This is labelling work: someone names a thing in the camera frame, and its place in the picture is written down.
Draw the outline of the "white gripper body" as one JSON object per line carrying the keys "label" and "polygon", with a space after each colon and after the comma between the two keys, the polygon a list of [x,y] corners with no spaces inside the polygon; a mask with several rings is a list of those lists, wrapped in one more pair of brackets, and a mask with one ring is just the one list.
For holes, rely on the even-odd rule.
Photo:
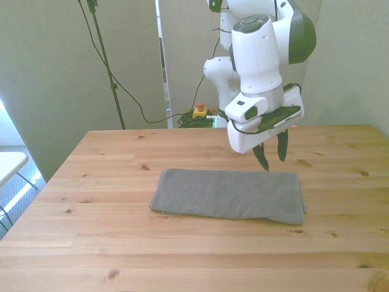
{"label": "white gripper body", "polygon": [[301,87],[288,84],[261,94],[239,93],[227,106],[231,148],[244,154],[304,116]]}

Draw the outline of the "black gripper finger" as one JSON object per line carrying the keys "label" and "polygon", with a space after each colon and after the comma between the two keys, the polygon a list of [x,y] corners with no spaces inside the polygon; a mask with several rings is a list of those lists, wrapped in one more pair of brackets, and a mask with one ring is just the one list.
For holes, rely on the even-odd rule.
{"label": "black gripper finger", "polygon": [[264,152],[264,144],[261,143],[254,147],[253,153],[255,157],[257,158],[258,162],[261,164],[262,168],[265,169],[265,171],[269,171],[269,163],[265,157],[265,152]]}
{"label": "black gripper finger", "polygon": [[278,146],[277,146],[278,157],[281,161],[284,162],[286,160],[288,141],[289,141],[288,129],[278,133],[277,139],[278,139]]}

